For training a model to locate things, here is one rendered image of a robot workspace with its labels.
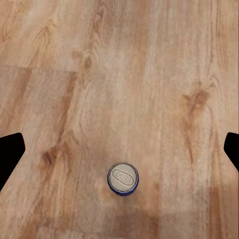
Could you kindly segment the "can of soda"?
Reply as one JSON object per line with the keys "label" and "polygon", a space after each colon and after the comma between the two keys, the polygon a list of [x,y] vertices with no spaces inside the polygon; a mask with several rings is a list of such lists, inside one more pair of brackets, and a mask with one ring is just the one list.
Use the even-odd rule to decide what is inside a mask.
{"label": "can of soda", "polygon": [[113,165],[107,175],[107,183],[115,194],[128,196],[133,193],[139,184],[139,173],[136,168],[127,162]]}

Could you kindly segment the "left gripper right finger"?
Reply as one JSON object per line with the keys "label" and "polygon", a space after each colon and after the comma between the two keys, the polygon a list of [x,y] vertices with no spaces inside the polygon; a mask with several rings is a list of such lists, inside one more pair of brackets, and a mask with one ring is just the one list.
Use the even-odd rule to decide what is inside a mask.
{"label": "left gripper right finger", "polygon": [[227,133],[224,143],[224,152],[239,172],[239,134],[232,132]]}

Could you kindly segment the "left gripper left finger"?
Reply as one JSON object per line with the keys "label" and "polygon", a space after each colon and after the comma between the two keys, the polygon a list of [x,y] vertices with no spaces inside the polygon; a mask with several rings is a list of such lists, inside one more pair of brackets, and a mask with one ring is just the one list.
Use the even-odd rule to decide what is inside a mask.
{"label": "left gripper left finger", "polygon": [[0,191],[25,152],[21,132],[0,138]]}

